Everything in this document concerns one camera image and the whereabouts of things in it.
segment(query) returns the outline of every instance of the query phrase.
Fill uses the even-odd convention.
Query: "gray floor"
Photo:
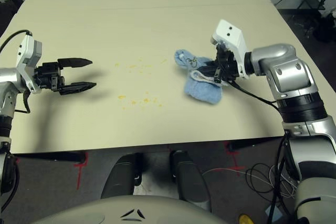
[[[5,19],[2,15],[3,24],[8,23]],[[290,25],[335,89],[336,79],[332,76],[335,43],[321,44],[312,37],[306,38],[302,28],[294,23]],[[15,198],[3,213],[3,218],[5,223],[29,223],[69,207],[99,199],[112,166],[126,153],[144,152],[149,163],[142,185],[135,190],[136,194],[176,198],[176,188],[170,181],[168,169],[170,150],[188,151],[202,172],[217,167],[236,166],[245,171],[258,162],[272,165],[277,145],[278,141],[271,141],[242,149],[237,155],[229,153],[223,142],[88,151],[88,163],[81,170],[79,189],[79,167],[74,167],[74,164],[21,158],[20,186]],[[205,180],[211,193],[214,214],[229,223],[237,223],[238,216],[242,213],[250,215],[255,223],[266,223],[265,209],[269,202],[248,188],[243,174],[217,170],[207,173]],[[255,183],[256,186],[264,186],[258,181]],[[286,200],[286,203],[292,209],[293,199]]]

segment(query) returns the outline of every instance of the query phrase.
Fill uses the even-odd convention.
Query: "yellow object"
[[[248,215],[240,215],[239,224],[254,224],[254,222]]]

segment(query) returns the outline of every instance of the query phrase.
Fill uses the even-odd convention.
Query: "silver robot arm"
[[[64,77],[60,75],[64,67],[83,67],[92,63],[86,59],[58,59],[57,62],[47,62],[41,67],[36,67],[41,58],[42,43],[34,40],[28,30],[20,30],[9,36],[0,46],[0,52],[14,36],[21,33],[26,35],[19,45],[16,67],[0,68],[0,196],[12,190],[7,201],[0,204],[0,223],[2,223],[1,212],[14,197],[18,186],[18,166],[16,158],[10,153],[10,133],[14,113],[29,114],[28,97],[31,93],[39,93],[41,89],[51,89],[62,95],[82,92],[96,85],[92,82],[65,85]],[[19,93],[23,93],[25,111],[15,109]]]
[[[336,127],[327,115],[307,64],[295,48],[277,44],[248,52],[242,31],[221,20],[213,34],[221,79],[266,76],[282,116],[286,169],[300,181],[296,194],[298,219],[332,223],[336,213]],[[228,55],[234,53],[234,59]]]

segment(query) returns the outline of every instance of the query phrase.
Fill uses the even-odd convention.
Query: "white table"
[[[244,32],[249,49],[279,42],[310,66],[327,111],[335,93],[270,0],[26,0],[1,41],[29,29],[43,43],[40,61],[82,57],[92,65],[65,69],[66,82],[92,81],[81,94],[31,95],[30,115],[16,113],[12,152],[54,152],[282,135],[281,117],[256,99],[225,87],[218,105],[183,93],[186,72],[177,49],[214,58],[209,42],[220,19]],[[3,51],[13,67],[18,36]],[[239,83],[272,99],[264,77]],[[18,97],[18,108],[23,108]]]

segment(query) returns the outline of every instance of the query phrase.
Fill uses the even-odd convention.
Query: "blue cloth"
[[[206,66],[208,61],[211,59],[196,57],[184,49],[175,52],[175,62],[181,68],[188,70],[184,92],[200,101],[217,104],[222,98],[222,87],[208,82],[196,81],[190,76],[190,71]]]

